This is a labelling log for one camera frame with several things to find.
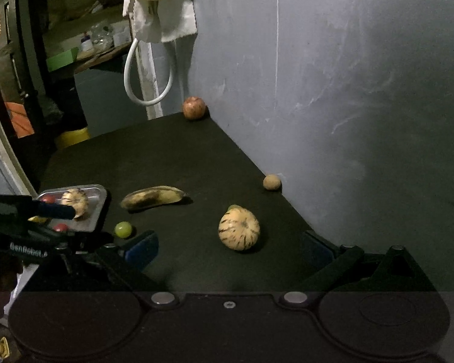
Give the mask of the yellow bin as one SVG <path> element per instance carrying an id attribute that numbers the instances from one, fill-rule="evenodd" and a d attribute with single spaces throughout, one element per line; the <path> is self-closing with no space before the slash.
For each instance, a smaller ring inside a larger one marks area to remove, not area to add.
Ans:
<path id="1" fill-rule="evenodd" d="M 89 140 L 91 135 L 87 127 L 82 129 L 76 129 L 71 131 L 63 132 L 57 139 L 57 147 L 59 149 L 68 148 L 70 146 L 74 146 L 80 142 L 84 142 Z"/>

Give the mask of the green grape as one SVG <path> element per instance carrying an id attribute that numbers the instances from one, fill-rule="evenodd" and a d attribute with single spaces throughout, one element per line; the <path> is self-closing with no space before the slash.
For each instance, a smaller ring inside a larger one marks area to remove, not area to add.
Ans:
<path id="1" fill-rule="evenodd" d="M 133 227 L 128 221 L 121 221 L 114 227 L 114 234 L 119 238 L 128 238 L 133 232 Z"/>
<path id="2" fill-rule="evenodd" d="M 231 210 L 234 210 L 234 209 L 240 209 L 240 208 L 243 208 L 239 205 L 236 205 L 236 204 L 233 204 L 233 205 L 230 205 L 227 209 L 227 211 L 231 211 Z"/>

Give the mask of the white hanging cloth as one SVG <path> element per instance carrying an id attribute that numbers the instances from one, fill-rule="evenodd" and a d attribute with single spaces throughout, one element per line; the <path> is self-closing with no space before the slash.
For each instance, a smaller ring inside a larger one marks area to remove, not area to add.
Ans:
<path id="1" fill-rule="evenodd" d="M 133 36 L 145 43 L 169 43 L 197 33 L 192 0 L 123 0 Z"/>

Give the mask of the striped pepino melon on tray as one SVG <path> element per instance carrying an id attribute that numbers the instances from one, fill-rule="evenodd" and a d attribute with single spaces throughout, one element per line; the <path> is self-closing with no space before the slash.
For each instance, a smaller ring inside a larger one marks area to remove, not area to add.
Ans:
<path id="1" fill-rule="evenodd" d="M 80 218 L 86 214 L 89 201 L 86 193 L 80 188 L 71 188 L 66 190 L 60 199 L 60 204 L 73 207 L 75 211 L 74 218 Z"/>

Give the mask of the red tomato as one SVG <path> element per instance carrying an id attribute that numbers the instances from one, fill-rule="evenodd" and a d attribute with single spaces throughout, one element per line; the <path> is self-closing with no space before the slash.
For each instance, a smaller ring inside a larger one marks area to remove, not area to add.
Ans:
<path id="1" fill-rule="evenodd" d="M 56 201 L 55 196 L 51 194 L 41 196 L 40 200 L 47 204 L 54 204 Z"/>
<path id="2" fill-rule="evenodd" d="M 65 233 L 69 230 L 69 226 L 64 223 L 60 223 L 60 224 L 56 224 L 53 227 L 53 230 L 55 230 L 55 232 L 58 232 L 58 233 Z"/>

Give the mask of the metal tray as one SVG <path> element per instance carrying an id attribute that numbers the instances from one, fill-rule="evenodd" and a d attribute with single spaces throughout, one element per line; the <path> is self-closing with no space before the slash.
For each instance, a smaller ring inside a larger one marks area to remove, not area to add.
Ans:
<path id="1" fill-rule="evenodd" d="M 35 199 L 42 200 L 44 198 L 55 199 L 55 204 L 60 204 L 64 193 L 78 189 L 87 197 L 87 206 L 84 213 L 72 220 L 53 219 L 49 218 L 46 225 L 54 229 L 57 225 L 66 225 L 69 230 L 80 230 L 85 232 L 93 232 L 98 225 L 98 222 L 103 213 L 103 209 L 108 199 L 108 193 L 102 185 L 78 185 L 63 188 L 48 189 L 38 194 Z"/>

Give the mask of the green box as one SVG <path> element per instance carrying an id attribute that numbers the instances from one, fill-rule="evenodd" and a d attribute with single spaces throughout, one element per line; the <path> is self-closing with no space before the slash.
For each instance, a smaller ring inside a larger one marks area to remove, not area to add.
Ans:
<path id="1" fill-rule="evenodd" d="M 58 70 L 60 68 L 66 67 L 74 63 L 77 59 L 78 48 L 73 47 L 69 50 L 66 50 L 62 53 L 59 53 L 53 57 L 49 57 L 46 60 L 47 68 L 49 72 Z"/>

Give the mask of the striped pepino melon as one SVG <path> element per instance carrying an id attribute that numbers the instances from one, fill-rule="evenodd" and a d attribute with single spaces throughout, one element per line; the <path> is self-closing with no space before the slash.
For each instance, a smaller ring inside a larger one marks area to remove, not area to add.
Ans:
<path id="1" fill-rule="evenodd" d="M 231 250 L 249 250 L 257 243 L 260 234 L 261 228 L 257 217 L 244 207 L 226 211 L 220 219 L 219 239 Z"/>
<path id="2" fill-rule="evenodd" d="M 60 204 L 73 207 L 75 211 L 74 218 L 80 218 L 86 214 L 89 201 L 86 193 L 80 188 L 71 188 L 66 190 L 60 199 Z"/>

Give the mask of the small brown round fruit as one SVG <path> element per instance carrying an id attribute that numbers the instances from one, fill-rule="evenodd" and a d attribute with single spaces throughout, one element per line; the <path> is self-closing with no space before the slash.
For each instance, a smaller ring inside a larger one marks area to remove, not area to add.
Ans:
<path id="1" fill-rule="evenodd" d="M 282 182 L 279 176 L 269 174 L 263 179 L 262 185 L 266 190 L 278 190 L 280 189 Z"/>

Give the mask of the wooden shelf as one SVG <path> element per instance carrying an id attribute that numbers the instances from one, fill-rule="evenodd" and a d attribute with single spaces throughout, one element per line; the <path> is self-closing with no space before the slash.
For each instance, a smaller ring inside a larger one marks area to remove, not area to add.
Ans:
<path id="1" fill-rule="evenodd" d="M 112 47 L 103 53 L 98 53 L 83 60 L 77 60 L 75 61 L 74 73 L 78 74 L 85 70 L 99 66 L 100 64 L 106 63 L 117 56 L 123 56 L 129 52 L 131 46 L 132 43 L 122 44 L 118 47 Z"/>

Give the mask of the red apple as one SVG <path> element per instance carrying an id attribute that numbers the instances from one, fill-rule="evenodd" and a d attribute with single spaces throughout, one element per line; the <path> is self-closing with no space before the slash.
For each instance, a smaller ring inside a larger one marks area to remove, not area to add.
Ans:
<path id="1" fill-rule="evenodd" d="M 206 103 L 200 97 L 187 97 L 183 101 L 183 116 L 188 120 L 197 120 L 204 116 Z"/>

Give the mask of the spotted brown banana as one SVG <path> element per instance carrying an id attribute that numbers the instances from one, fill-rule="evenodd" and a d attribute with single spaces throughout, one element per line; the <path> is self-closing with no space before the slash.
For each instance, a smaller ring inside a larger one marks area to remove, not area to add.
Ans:
<path id="1" fill-rule="evenodd" d="M 127 194 L 120 202 L 125 210 L 140 210 L 182 201 L 187 194 L 176 187 L 160 185 Z"/>

